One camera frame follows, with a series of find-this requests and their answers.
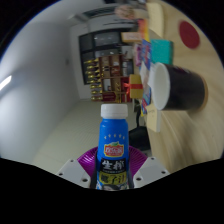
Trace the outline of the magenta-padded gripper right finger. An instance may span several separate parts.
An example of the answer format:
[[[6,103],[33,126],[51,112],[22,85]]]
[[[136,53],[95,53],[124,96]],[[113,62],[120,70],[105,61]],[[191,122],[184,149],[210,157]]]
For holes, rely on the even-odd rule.
[[[134,147],[129,147],[129,188],[141,188],[169,175],[156,157],[147,157]]]

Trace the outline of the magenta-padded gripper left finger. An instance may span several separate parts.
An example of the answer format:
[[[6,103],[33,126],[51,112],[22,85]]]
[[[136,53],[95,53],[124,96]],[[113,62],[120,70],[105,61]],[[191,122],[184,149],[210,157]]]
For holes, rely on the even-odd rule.
[[[56,175],[83,188],[95,189],[96,153],[97,147],[88,150],[77,160],[69,159]]]

